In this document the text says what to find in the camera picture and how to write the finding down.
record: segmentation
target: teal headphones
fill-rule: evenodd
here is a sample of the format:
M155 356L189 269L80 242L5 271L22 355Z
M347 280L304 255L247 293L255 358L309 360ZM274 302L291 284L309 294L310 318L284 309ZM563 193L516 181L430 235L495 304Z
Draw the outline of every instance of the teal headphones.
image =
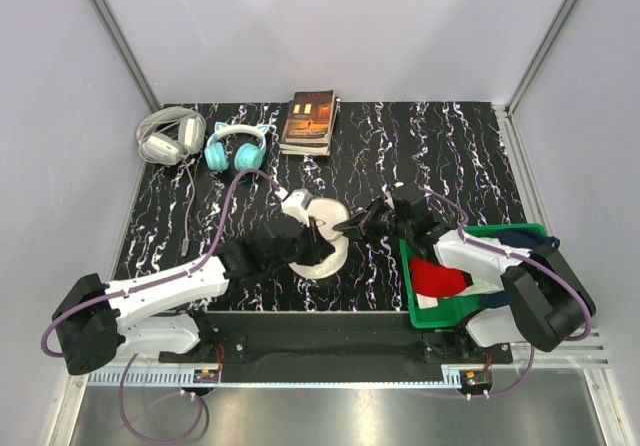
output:
M250 134L260 139L260 144L256 146L255 144L246 143L240 146L233 160L233 165L238 171L260 168L267 151L265 134L269 131L269 128L270 125L268 124L248 126L245 124L230 125L217 122L214 133L207 140L207 147L204 150L207 166L211 171L226 171L229 168L229 160L220 139L232 134Z

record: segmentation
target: green tray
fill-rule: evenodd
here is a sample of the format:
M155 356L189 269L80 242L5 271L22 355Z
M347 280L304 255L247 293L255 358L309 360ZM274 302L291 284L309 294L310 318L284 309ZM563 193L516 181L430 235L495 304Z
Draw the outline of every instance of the green tray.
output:
M544 226L537 223L467 226L465 231L473 236L482 238L504 229L528 229L535 233L547 234ZM450 328L480 307L480 300L484 296L483 294L438 299L438 306L435 308L418 308L418 300L413 293L413 289L411 289L411 275L409 274L409 261L413 257L413 253L405 241L400 241L400 254L402 256L402 269L404 270L407 297L409 298L409 317L414 328Z

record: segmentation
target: red cloth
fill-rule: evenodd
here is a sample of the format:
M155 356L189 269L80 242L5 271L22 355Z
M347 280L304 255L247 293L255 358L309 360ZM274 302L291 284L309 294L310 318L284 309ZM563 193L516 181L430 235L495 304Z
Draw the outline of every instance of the red cloth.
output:
M460 270L438 266L415 256L409 262L409 272L413 292L430 298L455 296L467 287Z

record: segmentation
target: marble pattern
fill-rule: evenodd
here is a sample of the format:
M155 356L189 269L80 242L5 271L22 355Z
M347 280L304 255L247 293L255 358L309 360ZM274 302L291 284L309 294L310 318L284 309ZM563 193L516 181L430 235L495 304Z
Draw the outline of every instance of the marble pattern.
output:
M464 207L471 223L525 221L504 143L490 103L347 103L340 105L331 156L278 153L287 104L189 104L207 120L277 126L263 170L290 191L304 187L314 196L342 201L350 211L366 207L389 185L414 182L444 192ZM227 141L230 158L247 137ZM194 172L196 201L187 259L203 254L216 231L225 185L233 173L212 173L202 154L187 163ZM184 262L180 243L190 184L185 165L147 166L132 212L116 279L160 271ZM264 180L241 183L233 199L224 238L275 218L279 201ZM453 213L436 202L447 221ZM209 310L400 311L406 309L396 241L380 247L351 242L342 270L324 280L305 280L288 268L274 271L253 288L199 302Z

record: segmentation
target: white wall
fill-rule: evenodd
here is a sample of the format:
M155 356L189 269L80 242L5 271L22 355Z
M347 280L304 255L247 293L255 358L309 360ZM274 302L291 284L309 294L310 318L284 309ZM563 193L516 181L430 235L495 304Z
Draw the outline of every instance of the white wall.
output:
M506 102L562 0L108 0L161 102Z
M640 438L640 0L581 0L516 112Z
M87 0L0 0L0 31L0 443L37 445L65 371L40 335L109 273L146 109Z

